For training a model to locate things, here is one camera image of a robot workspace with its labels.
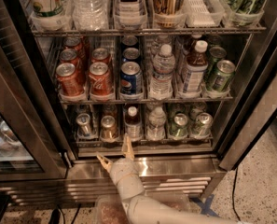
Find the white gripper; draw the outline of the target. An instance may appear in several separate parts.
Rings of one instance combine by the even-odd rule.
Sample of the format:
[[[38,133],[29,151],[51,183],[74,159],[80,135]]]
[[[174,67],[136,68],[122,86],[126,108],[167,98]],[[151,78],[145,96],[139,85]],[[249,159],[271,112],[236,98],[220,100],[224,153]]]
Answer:
[[[121,150],[126,158],[121,158],[114,163],[102,154],[98,154],[97,159],[109,173],[114,185],[117,187],[121,200],[128,200],[142,194],[145,189],[133,161],[132,140],[127,133],[124,134]]]

